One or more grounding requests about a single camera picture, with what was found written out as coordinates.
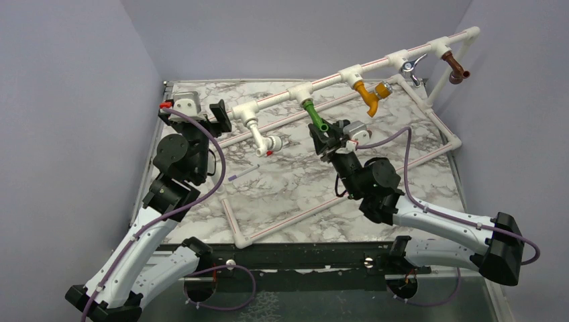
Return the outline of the green faucet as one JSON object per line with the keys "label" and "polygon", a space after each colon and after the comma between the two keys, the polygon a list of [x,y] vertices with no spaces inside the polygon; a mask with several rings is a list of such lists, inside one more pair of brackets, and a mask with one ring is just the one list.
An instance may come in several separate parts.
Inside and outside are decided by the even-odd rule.
{"label": "green faucet", "polygon": [[312,99],[307,99],[303,101],[302,108],[308,113],[309,117],[312,120],[313,125],[321,132],[327,132],[329,127],[323,121],[323,119],[319,116],[318,112],[315,109]]}

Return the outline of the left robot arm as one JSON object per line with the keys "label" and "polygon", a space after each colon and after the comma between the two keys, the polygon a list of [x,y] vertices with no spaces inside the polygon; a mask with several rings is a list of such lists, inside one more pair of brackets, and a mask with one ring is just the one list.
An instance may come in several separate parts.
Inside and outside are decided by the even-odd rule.
{"label": "left robot arm", "polygon": [[138,215],[111,257],[88,282],[69,288],[65,298],[81,320],[137,321],[144,308],[179,278],[213,269],[211,248],[196,237],[185,239],[166,259],[147,267],[163,239],[189,210],[223,185],[227,164],[218,137],[232,130],[224,101],[210,105],[209,119],[192,99],[169,99],[159,118],[173,134],[158,143],[152,181]]}

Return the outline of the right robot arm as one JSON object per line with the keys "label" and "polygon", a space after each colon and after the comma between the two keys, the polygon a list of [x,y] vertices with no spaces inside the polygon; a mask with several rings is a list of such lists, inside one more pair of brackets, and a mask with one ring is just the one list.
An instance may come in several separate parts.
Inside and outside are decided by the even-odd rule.
{"label": "right robot arm", "polygon": [[369,132],[359,121],[322,121],[310,123],[308,129],[316,154],[332,164],[336,180],[345,188],[338,197],[359,201],[359,210],[373,223],[411,227],[439,237],[437,246],[408,240],[404,248],[390,251],[387,264],[392,271],[403,273],[412,266],[434,264],[467,268],[493,282],[518,285],[529,242],[514,216],[504,212],[493,217],[472,215],[416,199],[409,188],[408,164],[397,174],[385,157],[360,162],[356,150],[367,147],[353,137]]}

